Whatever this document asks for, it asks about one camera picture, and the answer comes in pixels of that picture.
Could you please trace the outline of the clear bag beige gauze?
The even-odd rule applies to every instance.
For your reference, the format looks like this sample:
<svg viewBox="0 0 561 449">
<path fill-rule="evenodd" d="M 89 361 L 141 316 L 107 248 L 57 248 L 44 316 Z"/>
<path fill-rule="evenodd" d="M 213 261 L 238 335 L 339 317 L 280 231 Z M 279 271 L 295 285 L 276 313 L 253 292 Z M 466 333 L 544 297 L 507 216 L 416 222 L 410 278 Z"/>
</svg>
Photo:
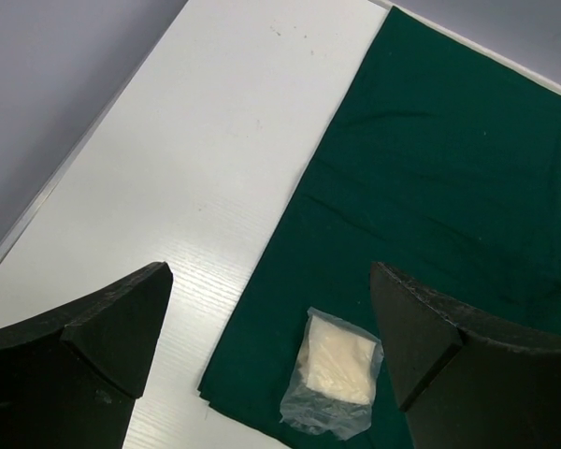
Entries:
<svg viewBox="0 0 561 449">
<path fill-rule="evenodd" d="M 295 366 L 280 401 L 282 423 L 346 441 L 372 424 L 381 340 L 334 315 L 308 309 Z"/>
</svg>

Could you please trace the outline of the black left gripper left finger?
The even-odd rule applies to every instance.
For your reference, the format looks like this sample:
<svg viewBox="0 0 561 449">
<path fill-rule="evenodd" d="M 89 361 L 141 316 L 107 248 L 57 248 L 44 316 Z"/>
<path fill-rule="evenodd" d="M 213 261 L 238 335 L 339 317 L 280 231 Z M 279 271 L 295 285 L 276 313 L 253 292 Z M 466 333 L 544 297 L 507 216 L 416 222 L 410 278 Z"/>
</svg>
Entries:
<svg viewBox="0 0 561 449">
<path fill-rule="evenodd" d="M 165 262 L 0 328 L 0 448 L 120 448 L 172 290 Z"/>
</svg>

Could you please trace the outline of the green surgical drape cloth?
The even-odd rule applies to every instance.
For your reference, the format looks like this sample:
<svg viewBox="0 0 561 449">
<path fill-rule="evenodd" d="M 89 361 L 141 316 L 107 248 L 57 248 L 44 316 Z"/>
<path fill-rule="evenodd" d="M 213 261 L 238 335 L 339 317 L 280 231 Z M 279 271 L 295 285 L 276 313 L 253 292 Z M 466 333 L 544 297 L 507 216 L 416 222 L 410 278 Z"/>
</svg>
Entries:
<svg viewBox="0 0 561 449">
<path fill-rule="evenodd" d="M 561 335 L 561 96 L 392 8 L 313 154 L 198 387 L 292 448 L 281 420 L 315 308 L 377 332 L 375 261 Z"/>
</svg>

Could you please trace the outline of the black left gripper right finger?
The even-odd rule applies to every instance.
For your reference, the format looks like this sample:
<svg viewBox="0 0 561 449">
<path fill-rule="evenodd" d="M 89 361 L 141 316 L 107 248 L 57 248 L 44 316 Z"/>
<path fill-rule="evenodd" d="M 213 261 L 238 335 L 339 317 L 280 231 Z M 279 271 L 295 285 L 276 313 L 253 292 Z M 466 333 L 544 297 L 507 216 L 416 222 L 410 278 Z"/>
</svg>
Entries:
<svg viewBox="0 0 561 449">
<path fill-rule="evenodd" d="M 418 448 L 561 448 L 561 336 L 521 326 L 376 262 L 373 310 Z"/>
</svg>

